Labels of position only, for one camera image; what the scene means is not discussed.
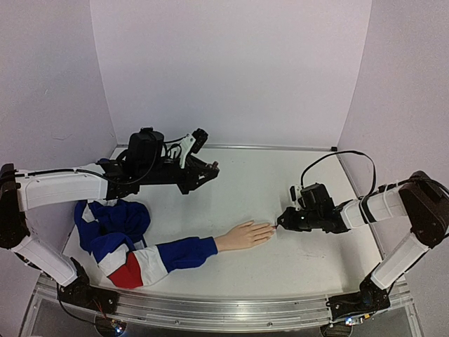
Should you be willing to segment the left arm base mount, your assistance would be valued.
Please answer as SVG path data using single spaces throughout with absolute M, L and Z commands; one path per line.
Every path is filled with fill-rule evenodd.
M 96 310 L 106 315 L 116 312 L 119 294 L 115 291 L 92 286 L 88 276 L 78 276 L 71 284 L 58 289 L 58 298 L 70 305 Z

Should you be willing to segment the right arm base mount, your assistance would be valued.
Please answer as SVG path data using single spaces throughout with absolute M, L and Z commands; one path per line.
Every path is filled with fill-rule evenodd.
M 360 283 L 357 292 L 331 296 L 326 302 L 326 306 L 330 309 L 332 321 L 374 314 L 389 308 L 389 294 L 393 285 L 394 282 L 387 288 L 380 288 L 369 274 Z

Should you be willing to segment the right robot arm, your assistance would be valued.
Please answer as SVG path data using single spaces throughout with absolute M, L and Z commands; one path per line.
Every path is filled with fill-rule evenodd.
M 276 221 L 285 230 L 342 234 L 392 218 L 405 217 L 410 222 L 409 233 L 364 278 L 357 292 L 329 298 L 326 305 L 333 319 L 387 309 L 396 280 L 448 238 L 448 189 L 423 171 L 338 206 L 319 183 L 302 189 L 292 186 L 290 195 L 294 206 Z

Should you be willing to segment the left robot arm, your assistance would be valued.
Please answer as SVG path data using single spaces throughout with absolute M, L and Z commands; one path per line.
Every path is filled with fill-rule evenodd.
M 60 286 L 81 307 L 92 304 L 95 292 L 79 279 L 81 266 L 40 239 L 27 224 L 25 213 L 50 204 L 82 200 L 117 200 L 137 194 L 143 185 L 177 185 L 189 194 L 217 178 L 218 163 L 196 158 L 208 139 L 197 129 L 177 140 L 165 141 L 153 128 L 130 136 L 116 159 L 101 159 L 75 168 L 18 171 L 1 167 L 1 247 L 22 256 Z

